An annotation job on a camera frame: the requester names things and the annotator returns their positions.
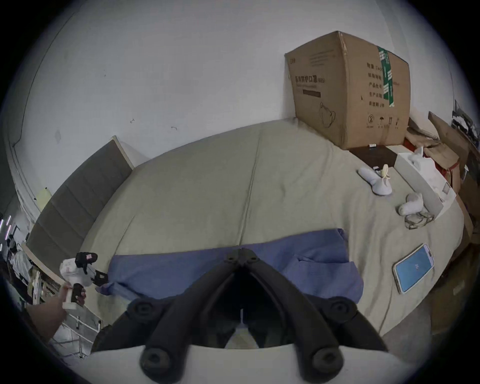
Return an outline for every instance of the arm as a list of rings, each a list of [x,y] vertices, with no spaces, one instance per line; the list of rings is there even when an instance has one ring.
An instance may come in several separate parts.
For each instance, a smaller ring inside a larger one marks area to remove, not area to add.
[[[62,304],[67,297],[67,291],[71,288],[69,283],[64,284],[60,288],[60,292],[56,297],[51,298],[45,303],[38,305],[28,305],[26,311],[30,316],[32,324],[35,326],[38,334],[45,341],[50,340],[60,327],[61,323],[67,317],[67,312],[62,308]],[[85,291],[82,297],[78,299],[80,305],[83,306]]]

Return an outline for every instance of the green tape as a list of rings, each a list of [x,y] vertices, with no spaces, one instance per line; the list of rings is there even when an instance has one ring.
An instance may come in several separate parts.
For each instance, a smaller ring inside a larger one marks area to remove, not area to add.
[[[393,103],[393,78],[392,67],[390,66],[390,59],[388,58],[388,51],[378,48],[378,54],[380,55],[380,61],[382,62],[383,76],[384,76],[384,99],[388,100],[388,106],[394,107]]]

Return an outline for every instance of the upholstered headboard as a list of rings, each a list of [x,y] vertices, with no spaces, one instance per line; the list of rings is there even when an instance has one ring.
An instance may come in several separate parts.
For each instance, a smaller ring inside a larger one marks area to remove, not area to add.
[[[76,256],[96,218],[132,168],[114,137],[68,177],[42,210],[26,242],[27,255],[40,269],[61,280],[60,263]]]

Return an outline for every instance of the mattress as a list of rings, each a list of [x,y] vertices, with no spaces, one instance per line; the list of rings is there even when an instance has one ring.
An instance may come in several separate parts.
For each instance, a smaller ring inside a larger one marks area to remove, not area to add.
[[[460,244],[463,214],[455,201],[434,222],[409,230],[396,208],[410,186],[390,168],[393,193],[376,196],[356,173],[364,165],[297,119],[211,136],[137,167],[98,216],[82,251],[98,253],[94,267],[107,272],[115,254],[200,250],[342,228],[364,281],[358,308],[383,335],[440,277]],[[435,266],[399,294],[392,266],[422,243]],[[112,323],[128,301],[92,286],[85,305]]]

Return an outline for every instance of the white tissue box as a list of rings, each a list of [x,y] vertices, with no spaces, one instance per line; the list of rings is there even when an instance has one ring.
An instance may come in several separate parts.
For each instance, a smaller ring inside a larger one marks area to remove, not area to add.
[[[435,168],[431,158],[423,157],[418,170],[410,161],[410,156],[412,153],[399,153],[394,168],[415,192],[422,194],[423,204],[437,219],[450,208],[456,193]]]

